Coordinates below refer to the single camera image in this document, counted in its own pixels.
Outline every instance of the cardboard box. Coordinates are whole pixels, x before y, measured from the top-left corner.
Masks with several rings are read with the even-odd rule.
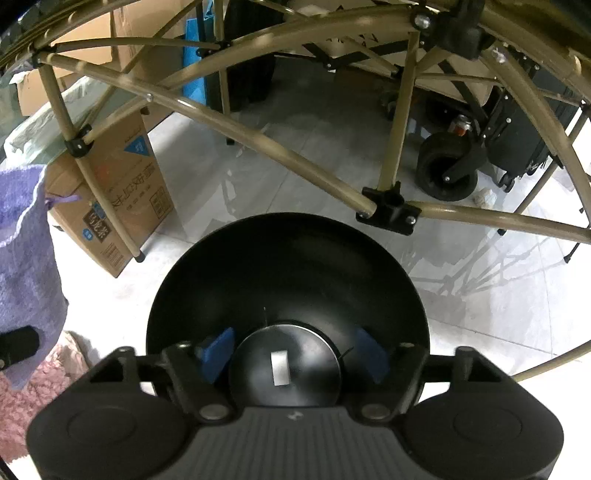
[[[139,113],[114,125],[99,138],[85,161],[138,246],[173,209]],[[131,253],[106,218],[84,181],[76,161],[62,154],[47,167],[46,194],[81,200],[58,203],[52,217],[101,267],[117,277]]]
[[[105,38],[113,36],[152,37],[170,18],[182,10],[190,0],[142,0],[116,9],[111,14],[101,17],[75,28],[54,43],[63,41],[85,40],[88,38]],[[167,38],[184,35],[185,20],[179,21],[165,36]],[[84,50],[69,51],[66,56],[101,64],[121,71],[122,66],[129,63],[131,57],[141,46],[96,47]],[[142,80],[157,83],[161,79],[177,72],[183,67],[183,51],[177,47],[153,47],[146,58],[133,69],[133,74]],[[54,68],[61,91],[72,86],[80,76],[67,70]],[[45,103],[47,95],[41,84],[38,71],[27,74],[25,80],[18,85],[18,98],[21,113],[33,115]],[[158,125],[172,111],[164,108],[153,108],[144,117],[148,131]]]

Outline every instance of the ribbed black surface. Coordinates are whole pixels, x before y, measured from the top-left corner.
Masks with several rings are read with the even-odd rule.
[[[390,430],[360,425],[342,407],[247,408],[233,424],[199,431],[184,456],[153,478],[435,479],[410,461]]]

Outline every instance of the purple cloth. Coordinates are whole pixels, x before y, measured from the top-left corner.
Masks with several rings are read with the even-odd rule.
[[[41,165],[0,171],[0,333],[30,325],[40,341],[33,357],[4,371],[13,388],[27,383],[66,321],[44,182]]]

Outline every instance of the blue pad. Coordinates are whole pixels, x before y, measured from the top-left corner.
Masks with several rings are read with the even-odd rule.
[[[227,328],[201,352],[201,374],[213,384],[234,353],[234,329]]]
[[[362,328],[355,332],[355,351],[372,380],[380,384],[390,372],[388,352]]]

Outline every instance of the barcode label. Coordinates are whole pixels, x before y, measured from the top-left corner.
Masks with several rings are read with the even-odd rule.
[[[103,251],[103,255],[105,256],[105,258],[107,259],[107,262],[109,262],[109,264],[113,267],[113,268],[119,268],[121,266],[121,263],[123,262],[123,255],[121,255],[121,252],[119,251],[119,249],[115,246],[115,244],[110,244],[104,251]]]
[[[151,196],[150,203],[158,218],[161,218],[170,209],[170,199],[163,187],[160,187],[158,191]]]

